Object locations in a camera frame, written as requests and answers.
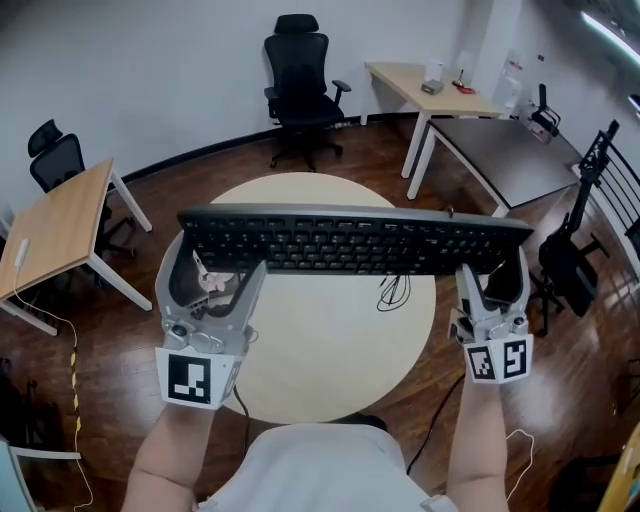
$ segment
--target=black keyboard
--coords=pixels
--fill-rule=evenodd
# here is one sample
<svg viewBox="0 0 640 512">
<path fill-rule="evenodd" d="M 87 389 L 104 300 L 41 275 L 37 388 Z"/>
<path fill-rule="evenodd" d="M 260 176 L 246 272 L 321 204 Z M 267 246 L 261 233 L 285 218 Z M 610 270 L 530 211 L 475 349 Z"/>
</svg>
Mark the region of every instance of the black keyboard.
<svg viewBox="0 0 640 512">
<path fill-rule="evenodd" d="M 533 233 L 511 219 L 427 210 L 212 204 L 180 212 L 185 238 L 210 272 L 453 275 L 494 271 Z"/>
</svg>

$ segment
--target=white shirt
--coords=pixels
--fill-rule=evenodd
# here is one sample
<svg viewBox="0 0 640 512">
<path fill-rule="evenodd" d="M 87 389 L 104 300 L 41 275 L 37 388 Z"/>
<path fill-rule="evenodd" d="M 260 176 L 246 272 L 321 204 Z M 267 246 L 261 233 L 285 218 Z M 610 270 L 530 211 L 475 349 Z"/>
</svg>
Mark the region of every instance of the white shirt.
<svg viewBox="0 0 640 512">
<path fill-rule="evenodd" d="M 405 474 L 400 447 L 386 432 L 366 425 L 289 425 L 259 436 L 238 472 L 198 510 L 456 510 L 446 498 L 434 500 Z"/>
</svg>

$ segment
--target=dark gray desk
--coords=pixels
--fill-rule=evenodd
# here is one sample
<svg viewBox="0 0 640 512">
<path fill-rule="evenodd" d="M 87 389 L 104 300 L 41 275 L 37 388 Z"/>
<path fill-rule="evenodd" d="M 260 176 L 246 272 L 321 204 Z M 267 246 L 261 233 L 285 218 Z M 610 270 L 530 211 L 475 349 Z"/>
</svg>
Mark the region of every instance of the dark gray desk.
<svg viewBox="0 0 640 512">
<path fill-rule="evenodd" d="M 580 155 L 561 137 L 544 145 L 518 121 L 432 119 L 420 158 L 423 165 L 416 169 L 409 199 L 418 192 L 436 138 L 498 203 L 494 217 L 504 217 L 513 208 L 578 181 L 570 167 L 580 162 Z"/>
</svg>

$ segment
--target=chair headrest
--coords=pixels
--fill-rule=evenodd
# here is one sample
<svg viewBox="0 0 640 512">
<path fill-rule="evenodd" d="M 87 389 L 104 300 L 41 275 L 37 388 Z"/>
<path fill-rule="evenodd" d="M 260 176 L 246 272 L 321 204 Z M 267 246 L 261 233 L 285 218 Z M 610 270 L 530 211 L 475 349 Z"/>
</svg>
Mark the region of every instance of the chair headrest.
<svg viewBox="0 0 640 512">
<path fill-rule="evenodd" d="M 276 21 L 276 34 L 304 34 L 320 29 L 318 21 L 311 14 L 284 14 Z"/>
<path fill-rule="evenodd" d="M 27 143 L 29 156 L 35 158 L 60 137 L 62 137 L 62 132 L 56 127 L 55 121 L 49 119 L 29 137 L 29 142 Z"/>
</svg>

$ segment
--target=red object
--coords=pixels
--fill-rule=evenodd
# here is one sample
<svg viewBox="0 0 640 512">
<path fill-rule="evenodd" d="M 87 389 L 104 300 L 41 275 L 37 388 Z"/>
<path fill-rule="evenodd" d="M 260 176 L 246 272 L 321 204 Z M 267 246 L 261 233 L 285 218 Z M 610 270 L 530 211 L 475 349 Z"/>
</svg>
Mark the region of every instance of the red object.
<svg viewBox="0 0 640 512">
<path fill-rule="evenodd" d="M 472 89 L 471 87 L 458 87 L 458 90 L 462 94 L 475 94 L 476 93 L 475 89 Z"/>
</svg>

